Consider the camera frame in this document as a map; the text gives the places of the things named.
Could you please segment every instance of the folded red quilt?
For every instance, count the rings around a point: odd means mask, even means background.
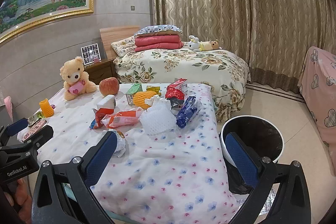
[[[135,45],[138,47],[148,46],[148,45],[153,45],[153,44],[158,44],[158,43],[163,43],[163,42],[180,43],[181,39],[180,39],[180,36],[178,35],[158,35],[154,37],[137,37],[135,39]]]
[[[152,50],[154,48],[165,48],[167,50],[177,50],[178,48],[182,48],[182,47],[183,47],[182,42],[179,42],[179,43],[162,42],[162,43],[157,43],[157,44],[152,44],[152,45],[147,45],[147,46],[142,46],[142,47],[136,47],[135,51],[141,52],[145,50]]]

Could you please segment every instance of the beige patterned curtain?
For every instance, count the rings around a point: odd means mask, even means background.
[[[219,39],[243,58],[252,81],[298,92],[305,53],[336,54],[335,0],[154,0],[154,23],[174,24],[184,40]]]

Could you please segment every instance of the beige tile floor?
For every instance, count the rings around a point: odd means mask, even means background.
[[[238,115],[255,115],[272,122],[282,133],[285,148],[279,163],[301,162],[308,184],[311,223],[317,224],[336,198],[336,177],[327,147],[305,103],[246,89],[246,101]],[[223,123],[218,124],[218,131]],[[33,192],[37,173],[30,175]],[[260,216],[257,222],[266,215]]]

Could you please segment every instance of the finger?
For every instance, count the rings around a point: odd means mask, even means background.
[[[32,216],[32,198],[28,196],[26,201],[22,204],[21,210],[18,213],[19,218],[24,222],[31,221]]]
[[[7,198],[9,204],[13,207],[14,206],[14,200],[12,198],[12,196],[10,194],[8,194],[7,192],[3,192],[5,194],[5,197]]]
[[[15,200],[17,204],[22,205],[24,201],[28,198],[27,185],[23,180],[17,180],[17,183],[18,185],[15,191]]]

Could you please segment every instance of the floral bedspread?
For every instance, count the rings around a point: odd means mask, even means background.
[[[237,55],[225,50],[194,52],[186,42],[178,50],[132,51],[114,63],[121,83],[172,83],[185,78],[211,86],[217,122],[241,110],[245,85],[251,80],[247,63]]]

